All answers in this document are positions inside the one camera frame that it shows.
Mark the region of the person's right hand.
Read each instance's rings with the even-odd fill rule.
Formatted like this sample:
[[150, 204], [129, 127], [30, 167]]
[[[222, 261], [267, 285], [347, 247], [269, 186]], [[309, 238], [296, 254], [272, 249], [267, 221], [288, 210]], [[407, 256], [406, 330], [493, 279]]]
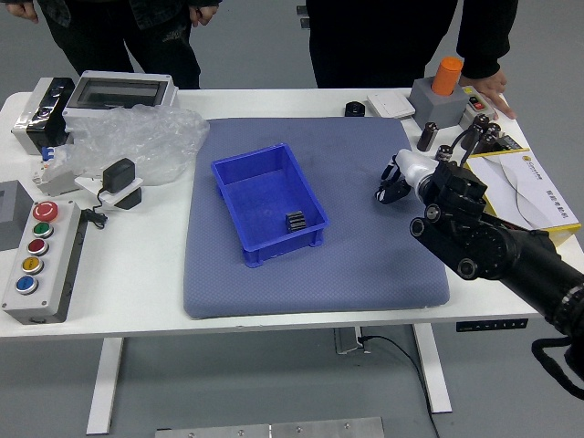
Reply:
[[4, 2], [6, 11], [14, 17], [30, 21], [37, 24], [39, 19], [34, 3], [32, 1], [6, 1]]

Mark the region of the person's left hand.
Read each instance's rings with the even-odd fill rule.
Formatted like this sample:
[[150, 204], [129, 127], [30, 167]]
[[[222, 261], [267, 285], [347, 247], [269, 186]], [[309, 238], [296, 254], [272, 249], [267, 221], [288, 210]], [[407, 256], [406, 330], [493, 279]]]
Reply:
[[204, 7], [189, 6], [192, 27], [207, 26], [217, 13], [218, 5]]
[[462, 75], [459, 79], [460, 86], [472, 86], [476, 91], [490, 101], [491, 106], [511, 120], [516, 119], [516, 113], [503, 98], [506, 90], [506, 75], [500, 68], [497, 72], [485, 78], [469, 78]]

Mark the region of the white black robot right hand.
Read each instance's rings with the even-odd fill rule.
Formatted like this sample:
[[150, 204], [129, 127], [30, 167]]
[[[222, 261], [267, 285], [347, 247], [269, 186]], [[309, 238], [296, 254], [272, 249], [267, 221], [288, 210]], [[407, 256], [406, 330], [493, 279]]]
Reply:
[[438, 161], [410, 150], [399, 150], [381, 175], [380, 186], [375, 193], [378, 202], [394, 203], [414, 191], [422, 201], [425, 185], [430, 181]]

